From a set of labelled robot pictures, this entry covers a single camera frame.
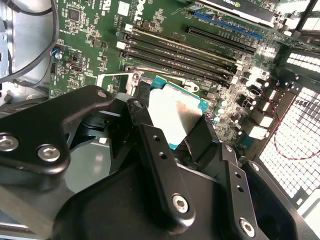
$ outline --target logo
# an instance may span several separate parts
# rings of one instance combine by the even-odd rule
[[[134,14],[134,21],[141,20],[142,12],[145,9],[144,4],[146,3],[146,0],[138,0],[138,5],[136,6],[136,11]]]
[[[231,0],[223,0],[223,1],[227,4],[231,4],[231,5],[235,6],[236,8],[239,8],[241,6],[241,4],[237,1],[231,1]]]
[[[102,11],[110,11],[111,0],[103,0]]]

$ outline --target black cable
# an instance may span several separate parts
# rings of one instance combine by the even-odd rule
[[[29,73],[31,70],[33,70],[46,56],[47,54],[56,46],[57,41],[59,39],[59,16],[56,6],[56,0],[50,0],[52,4],[52,15],[53,15],[53,35],[52,40],[49,46],[47,46],[39,56],[37,56],[32,62],[30,62],[27,66],[23,67],[22,69],[9,74],[8,76],[5,76],[3,78],[0,78],[0,83],[5,82],[12,82],[13,80],[16,80],[23,75]]]
[[[8,6],[8,8],[12,9],[15,12],[26,14],[26,15],[29,15],[29,16],[35,16],[35,17],[44,16],[44,15],[47,15],[47,14],[52,12],[52,7],[50,7],[47,10],[41,11],[41,12],[25,11],[25,10],[22,10],[18,5],[16,5],[11,0],[7,0],[5,4]]]
[[[29,16],[39,17],[39,16],[44,16],[44,15],[47,15],[47,14],[51,13],[52,12],[52,7],[50,7],[47,10],[40,11],[40,12],[31,12],[31,11],[25,11],[25,10],[22,10],[22,9],[21,9],[20,12],[23,13],[23,14],[29,15]]]
[[[55,58],[53,56],[50,57],[50,61],[49,61],[48,67],[47,67],[43,77],[38,82],[30,83],[30,82],[27,82],[25,80],[24,81],[18,81],[16,79],[14,79],[13,83],[14,84],[18,84],[18,85],[23,86],[23,87],[26,87],[26,88],[37,88],[37,87],[39,87],[46,80],[46,76],[48,75],[48,73],[51,70],[51,66],[52,66],[52,64],[54,62],[54,59]]]
[[[8,71],[9,71],[9,74],[12,74],[13,63],[12,63],[12,56],[11,56],[11,53],[10,53],[9,49],[8,49],[8,60],[9,60],[9,69],[8,69]],[[49,71],[51,70],[51,66],[52,66],[53,62],[54,62],[54,57],[51,56],[48,68],[46,69],[43,77],[37,83],[29,83],[29,82],[27,82],[25,80],[24,81],[18,81],[17,79],[14,79],[12,81],[12,83],[17,84],[17,85],[22,86],[22,87],[26,87],[26,88],[33,88],[33,89],[35,89],[35,90],[47,95],[48,91],[40,88],[39,86],[43,83],[44,80],[46,80],[46,76],[49,73]]]

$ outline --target wire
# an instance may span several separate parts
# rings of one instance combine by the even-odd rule
[[[46,71],[45,71],[45,73],[44,73],[44,75],[43,75],[43,77],[38,81],[38,82],[36,82],[36,83],[29,83],[29,82],[27,82],[27,81],[18,81],[18,80],[13,80],[13,83],[14,84],[18,84],[18,85],[20,85],[20,86],[23,86],[23,87],[27,87],[27,88],[36,88],[36,87],[39,87],[45,80],[46,80],[46,76],[48,75],[48,73],[50,72],[50,70],[51,70],[51,66],[52,66],[52,64],[53,64],[53,62],[54,62],[54,57],[53,56],[51,56],[50,57],[50,61],[49,61],[49,64],[48,64],[48,67],[47,67],[47,69],[46,69]]]
[[[12,56],[11,56],[11,53],[10,53],[9,49],[8,49],[8,60],[9,60],[9,69],[8,69],[8,71],[9,71],[9,74],[12,74],[13,62],[12,62]],[[51,56],[48,68],[46,69],[46,71],[45,71],[43,77],[41,78],[41,80],[38,81],[37,83],[32,84],[32,83],[26,82],[25,80],[24,81],[18,81],[17,79],[14,79],[12,81],[12,83],[13,84],[17,84],[17,85],[22,86],[22,87],[35,89],[35,90],[47,95],[48,91],[40,88],[39,86],[44,82],[44,80],[46,80],[46,76],[48,75],[49,70],[51,70],[51,66],[53,64],[53,61],[54,61],[54,57]]]
[[[37,56],[32,62],[30,62],[27,66],[18,70],[17,72],[11,73],[8,76],[0,78],[0,83],[12,82],[23,75],[29,73],[33,70],[46,56],[47,54],[56,46],[57,41],[59,39],[59,16],[56,6],[56,0],[50,0],[52,5],[52,15],[53,15],[53,35],[50,45],[48,45],[39,56]]]
[[[8,8],[12,9],[13,11],[17,12],[17,13],[22,13],[22,14],[26,14],[29,16],[35,16],[35,17],[39,17],[39,16],[44,16],[47,15],[49,13],[52,12],[52,7],[50,7],[47,10],[41,11],[41,12],[31,12],[31,11],[25,11],[22,10],[18,5],[16,5],[14,2],[12,2],[11,0],[7,0],[5,3]]]
[[[288,160],[307,160],[307,159],[311,159],[313,158],[314,156],[320,154],[320,150],[318,152],[315,152],[315,153],[312,153],[310,156],[307,156],[307,157],[301,157],[301,158],[295,158],[295,157],[288,157],[286,156],[285,154],[283,154],[279,148],[278,148],[278,144],[277,144],[277,133],[278,133],[278,130],[279,130],[279,127],[282,123],[282,120],[284,118],[284,116],[282,118],[279,117],[278,113],[277,113],[277,110],[274,106],[274,104],[267,98],[267,101],[270,103],[270,105],[272,106],[272,109],[273,109],[273,112],[276,116],[276,119],[278,121],[278,125],[276,126],[276,128],[274,129],[274,134],[273,134],[273,137],[274,137],[274,147],[275,147],[275,150],[277,151],[278,154],[280,154],[282,157],[284,157],[285,159],[288,159]]]

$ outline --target ram slot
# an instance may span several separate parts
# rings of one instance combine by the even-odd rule
[[[161,70],[171,72],[177,76],[185,77],[193,81],[212,81],[223,86],[229,86],[229,84],[218,75],[206,75],[194,71],[193,69],[183,68],[181,65],[172,64],[170,61],[162,61],[158,56],[152,56],[152,54],[149,54],[147,52],[123,50],[120,52],[120,57],[144,63],[146,64],[146,66],[157,67]]]
[[[210,64],[212,67],[215,67],[217,69],[223,68],[232,73],[235,73],[236,71],[236,66],[231,64],[230,62],[220,61],[220,59],[214,58],[211,55],[206,55],[198,51],[193,51],[192,49],[184,48],[182,46],[175,45],[163,40],[149,39],[142,36],[131,35],[131,34],[125,34],[123,36],[123,40],[129,41],[130,44],[133,43],[133,44],[139,44],[139,45],[150,45],[153,47],[172,51],[177,54],[181,54],[185,57],[192,58],[194,60],[200,60],[200,61],[206,62]]]
[[[246,54],[254,55],[256,52],[256,49],[251,46],[247,46],[247,45],[244,45],[244,44],[241,44],[238,42],[234,42],[232,40],[229,40],[224,37],[215,35],[213,33],[201,30],[196,27],[188,26],[187,33],[191,34],[193,36],[199,37],[199,38],[203,38],[205,40],[209,40],[211,42],[219,43],[220,45],[224,45],[226,47],[244,52]]]
[[[159,59],[165,58],[163,61],[172,61],[176,64],[181,64],[183,66],[186,66],[188,68],[195,68],[197,71],[202,71],[205,74],[216,74],[219,75],[226,80],[229,80],[232,75],[229,72],[224,71],[224,69],[212,69],[210,68],[209,64],[206,64],[203,62],[201,64],[200,61],[195,61],[190,58],[185,58],[182,55],[179,55],[175,52],[171,52],[168,50],[163,50],[161,48],[147,48],[146,46],[139,46],[139,45],[134,45],[132,44],[130,46],[131,49],[137,51],[137,52],[147,52],[149,54],[153,54],[159,57]]]
[[[181,42],[177,39],[174,39],[174,38],[171,38],[168,36],[163,36],[162,34],[157,33],[157,32],[151,32],[151,31],[148,31],[148,30],[145,30],[142,28],[138,28],[138,27],[134,27],[132,29],[132,31],[140,36],[142,36],[142,35],[149,36],[154,39],[165,41],[165,43],[169,46],[173,45],[173,46],[177,46],[178,48],[184,48],[184,49],[188,49],[193,52],[197,52],[200,55],[211,56],[216,61],[223,61],[223,62],[232,63],[232,64],[236,63],[236,61],[233,58],[212,53],[212,52],[208,51],[207,49],[201,48],[198,45],[192,45],[192,44],[189,44],[186,42]]]

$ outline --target pcie slot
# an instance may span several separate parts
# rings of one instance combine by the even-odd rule
[[[130,52],[130,51],[121,51],[120,56],[123,58],[128,58],[128,59],[133,59],[137,60],[142,63],[146,63],[147,65],[156,65],[158,68],[172,72],[178,76],[185,77],[191,80],[196,80],[196,81],[205,81],[209,80],[215,83],[219,83],[223,86],[228,86],[229,84],[221,79],[219,76],[208,76],[208,75],[203,75],[199,72],[194,72],[190,69],[185,69],[180,66],[172,65],[170,63],[161,61],[156,58],[151,58],[147,55],[141,55],[136,52]]]
[[[234,25],[231,25],[229,23],[226,23],[226,22],[223,22],[223,21],[220,21],[220,20],[211,19],[208,15],[205,15],[205,14],[202,14],[202,13],[194,12],[193,16],[196,17],[196,18],[205,20],[205,21],[207,21],[209,23],[217,24],[219,26],[231,29],[231,30],[233,30],[235,32],[241,33],[243,35],[246,35],[246,36],[249,36],[249,37],[252,37],[252,38],[255,38],[255,39],[259,39],[259,40],[263,39],[263,37],[261,35],[257,34],[257,33],[254,33],[252,31],[247,31],[244,28],[241,28],[241,27],[238,27],[238,26],[234,26]]]
[[[217,42],[221,45],[225,45],[227,47],[230,47],[235,50],[239,50],[241,52],[244,52],[244,53],[247,53],[250,55],[254,55],[256,52],[256,49],[254,49],[251,46],[247,46],[247,45],[244,45],[244,44],[241,44],[238,42],[234,42],[232,40],[229,40],[224,37],[212,34],[210,32],[201,30],[201,29],[193,27],[193,26],[188,26],[187,33],[191,34],[193,36],[196,36],[196,37],[205,38],[205,39],[212,41],[212,42]]]
[[[181,57],[179,56],[176,56],[176,54],[174,52],[169,52],[169,51],[157,51],[157,49],[149,49],[149,48],[146,48],[144,46],[139,46],[139,45],[131,45],[130,47],[131,49],[133,50],[136,50],[137,52],[146,52],[146,53],[149,53],[149,54],[152,54],[152,55],[156,55],[159,57],[159,59],[163,59],[163,61],[172,61],[173,63],[176,62],[177,64],[182,64],[188,68],[195,68],[197,71],[199,72],[203,72],[205,73],[206,75],[208,75],[209,73],[213,73],[213,74],[216,74],[216,75],[219,75],[225,79],[227,79],[229,77],[231,77],[231,74],[230,73],[226,73],[226,72],[222,72],[222,71],[219,71],[219,70],[215,70],[215,69],[211,69],[209,67],[205,67],[205,66],[202,66],[202,65],[199,65],[199,61],[198,63],[197,62],[190,62],[190,61],[187,61],[187,60],[184,60],[182,59]]]
[[[174,46],[172,46],[172,44],[168,45],[167,42],[154,41],[154,40],[151,40],[151,39],[143,38],[143,37],[138,36],[138,35],[129,35],[129,34],[125,34],[123,39],[126,40],[126,41],[133,40],[137,44],[143,44],[143,45],[144,44],[148,44],[148,45],[151,45],[151,46],[154,46],[154,47],[158,47],[158,48],[162,48],[162,49],[165,49],[165,50],[168,50],[168,51],[172,51],[172,52],[175,52],[177,54],[181,54],[181,55],[183,55],[185,57],[189,57],[189,58],[192,58],[192,59],[195,59],[195,60],[200,60],[200,61],[206,62],[206,63],[212,65],[213,67],[223,68],[223,69],[225,69],[227,71],[235,72],[235,69],[236,69],[234,65],[221,63],[219,61],[214,61],[214,60],[212,60],[212,58],[210,59],[210,58],[206,58],[206,57],[200,56],[198,52],[186,51],[185,49],[181,49],[181,47],[180,48],[174,47]]]
[[[204,48],[201,48],[199,46],[192,45],[192,44],[189,44],[189,43],[186,43],[186,42],[181,42],[181,41],[179,41],[177,39],[174,39],[174,38],[171,38],[171,37],[168,37],[168,36],[163,36],[163,35],[161,35],[160,33],[157,33],[157,32],[151,32],[151,31],[148,31],[148,30],[145,30],[145,29],[142,29],[142,28],[138,28],[138,27],[133,28],[132,31],[137,33],[137,34],[141,34],[141,35],[152,37],[154,39],[166,41],[169,44],[173,44],[173,45],[176,45],[176,46],[187,48],[189,50],[192,50],[194,52],[198,52],[200,54],[205,54],[205,55],[208,55],[208,56],[212,56],[217,60],[219,59],[221,61],[229,62],[229,63],[232,63],[232,64],[236,63],[236,61],[233,58],[218,55],[218,54],[216,54],[214,52],[211,52],[211,51],[209,51],[207,49],[204,49]]]

